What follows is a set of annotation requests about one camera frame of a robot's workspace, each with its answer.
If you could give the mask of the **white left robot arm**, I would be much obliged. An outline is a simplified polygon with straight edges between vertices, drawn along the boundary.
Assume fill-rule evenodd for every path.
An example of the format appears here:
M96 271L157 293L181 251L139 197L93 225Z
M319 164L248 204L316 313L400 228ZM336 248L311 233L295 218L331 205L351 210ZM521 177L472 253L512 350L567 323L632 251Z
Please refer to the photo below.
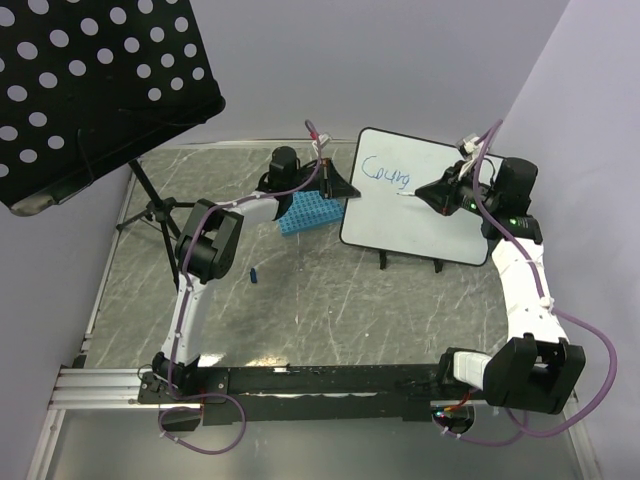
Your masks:
M192 398L198 387L200 340L215 284L233 266L243 231L283 217L300 191L323 199L359 198L360 191L344 179L312 142L315 159L302 164L295 149L276 148L256 189L245 197L213 203L196 202L175 246L177 300L169 333L151 363L162 390L177 402Z

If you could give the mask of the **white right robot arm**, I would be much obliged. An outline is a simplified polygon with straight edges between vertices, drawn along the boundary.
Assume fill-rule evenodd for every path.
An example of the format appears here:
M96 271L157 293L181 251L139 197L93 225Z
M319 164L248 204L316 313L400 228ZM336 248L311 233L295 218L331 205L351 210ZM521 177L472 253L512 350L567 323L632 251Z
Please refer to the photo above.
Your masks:
M458 398L470 387L493 406L557 414L566 404L585 364L580 346L569 342L552 312L543 265L543 235L529 214L538 168L528 160L506 158L489 183L473 181L464 160L442 177L416 189L416 196L449 217L465 210L482 219L481 234L502 286L507 340L493 356L450 347L441 355L438 390Z

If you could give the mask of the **white whiteboard black frame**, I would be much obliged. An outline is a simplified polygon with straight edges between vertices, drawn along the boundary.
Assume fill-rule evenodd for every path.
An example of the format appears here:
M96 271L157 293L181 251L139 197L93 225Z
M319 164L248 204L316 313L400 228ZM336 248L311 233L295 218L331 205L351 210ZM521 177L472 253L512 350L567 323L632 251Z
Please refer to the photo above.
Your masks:
M471 266L485 264L482 219L465 210L445 217L414 192L440 179L461 159L452 145L368 127L358 136L350 183L361 192L349 199L340 240L350 246L402 253Z

